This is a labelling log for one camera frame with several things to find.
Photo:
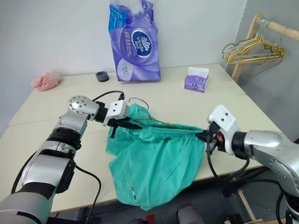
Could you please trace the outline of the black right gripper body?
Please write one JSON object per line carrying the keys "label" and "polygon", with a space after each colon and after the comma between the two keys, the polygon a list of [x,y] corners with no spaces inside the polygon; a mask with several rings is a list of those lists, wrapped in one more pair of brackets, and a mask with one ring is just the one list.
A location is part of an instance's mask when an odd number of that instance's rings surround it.
{"label": "black right gripper body", "polygon": [[206,141],[209,146],[209,152],[212,153],[215,149],[225,152],[225,138],[220,132],[220,127],[215,122],[212,122],[207,130],[210,132],[209,141]]}

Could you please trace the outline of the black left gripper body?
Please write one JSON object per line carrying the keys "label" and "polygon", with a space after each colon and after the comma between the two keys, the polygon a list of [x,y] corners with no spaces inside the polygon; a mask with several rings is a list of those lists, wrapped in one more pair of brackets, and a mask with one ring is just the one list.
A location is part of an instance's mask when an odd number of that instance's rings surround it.
{"label": "black left gripper body", "polygon": [[122,118],[122,119],[115,119],[115,118],[111,118],[107,125],[109,127],[123,127],[123,128],[130,128],[131,124],[129,123],[131,118],[129,117],[125,117],[125,118]]}

